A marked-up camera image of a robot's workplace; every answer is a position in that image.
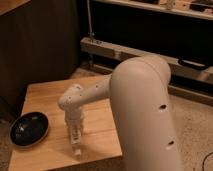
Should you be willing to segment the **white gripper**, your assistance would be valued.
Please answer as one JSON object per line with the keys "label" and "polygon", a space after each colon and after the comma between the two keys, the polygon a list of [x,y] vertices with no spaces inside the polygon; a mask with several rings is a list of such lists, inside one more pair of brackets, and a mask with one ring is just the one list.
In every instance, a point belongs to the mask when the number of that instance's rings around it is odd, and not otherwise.
{"label": "white gripper", "polygon": [[69,137],[72,137],[72,128],[74,126],[79,127],[80,133],[83,134],[84,126],[82,125],[84,119],[84,113],[81,108],[77,108],[73,111],[68,110],[65,112],[65,122],[68,126]]}

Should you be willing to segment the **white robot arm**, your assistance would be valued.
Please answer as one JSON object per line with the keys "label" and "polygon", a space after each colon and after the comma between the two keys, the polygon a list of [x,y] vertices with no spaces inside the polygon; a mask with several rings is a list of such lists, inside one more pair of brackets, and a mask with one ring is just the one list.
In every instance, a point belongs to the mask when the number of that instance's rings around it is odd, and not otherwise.
{"label": "white robot arm", "polygon": [[120,63],[89,88],[75,84],[60,97],[74,153],[79,155],[82,106],[109,99],[126,171],[183,171],[171,116],[171,70],[157,55]]}

